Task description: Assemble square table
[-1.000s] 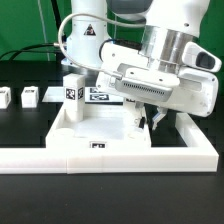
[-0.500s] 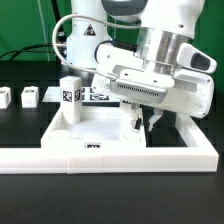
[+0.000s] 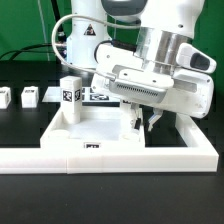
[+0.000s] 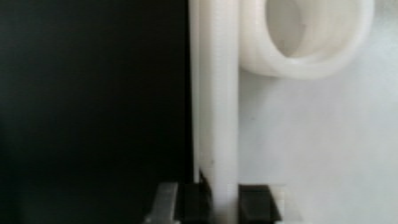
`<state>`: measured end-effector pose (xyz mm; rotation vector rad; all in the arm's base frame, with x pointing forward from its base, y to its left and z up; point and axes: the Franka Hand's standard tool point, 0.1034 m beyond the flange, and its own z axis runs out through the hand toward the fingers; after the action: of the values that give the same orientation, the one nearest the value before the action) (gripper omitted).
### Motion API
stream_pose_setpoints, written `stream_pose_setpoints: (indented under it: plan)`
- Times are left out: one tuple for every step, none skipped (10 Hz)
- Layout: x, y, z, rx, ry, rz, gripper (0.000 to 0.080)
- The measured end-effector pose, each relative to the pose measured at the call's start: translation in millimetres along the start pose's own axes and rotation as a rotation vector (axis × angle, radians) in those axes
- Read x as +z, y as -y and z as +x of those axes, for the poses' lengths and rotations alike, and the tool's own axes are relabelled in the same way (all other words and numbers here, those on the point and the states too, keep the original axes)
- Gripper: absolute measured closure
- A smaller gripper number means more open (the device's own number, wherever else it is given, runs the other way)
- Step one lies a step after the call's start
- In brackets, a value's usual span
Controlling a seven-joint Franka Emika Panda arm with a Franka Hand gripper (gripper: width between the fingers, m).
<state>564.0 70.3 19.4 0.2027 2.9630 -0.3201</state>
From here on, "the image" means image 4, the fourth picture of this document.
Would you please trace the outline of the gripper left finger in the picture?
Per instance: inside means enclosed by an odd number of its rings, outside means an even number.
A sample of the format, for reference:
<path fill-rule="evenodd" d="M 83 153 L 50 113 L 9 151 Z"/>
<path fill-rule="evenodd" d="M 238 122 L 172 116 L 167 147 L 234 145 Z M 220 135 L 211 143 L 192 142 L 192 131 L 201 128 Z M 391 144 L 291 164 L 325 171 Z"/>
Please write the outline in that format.
<path fill-rule="evenodd" d="M 204 175 L 199 175 L 197 182 L 163 182 L 158 185 L 142 224 L 215 224 L 211 188 Z"/>

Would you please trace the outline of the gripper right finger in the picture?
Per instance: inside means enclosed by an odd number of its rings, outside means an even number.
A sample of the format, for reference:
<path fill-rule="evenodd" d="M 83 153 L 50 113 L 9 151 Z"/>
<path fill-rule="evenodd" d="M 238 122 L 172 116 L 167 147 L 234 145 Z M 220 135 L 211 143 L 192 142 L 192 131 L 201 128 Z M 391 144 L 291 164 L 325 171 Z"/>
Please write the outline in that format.
<path fill-rule="evenodd" d="M 238 224 L 297 224 L 297 210 L 284 186 L 240 186 Z"/>

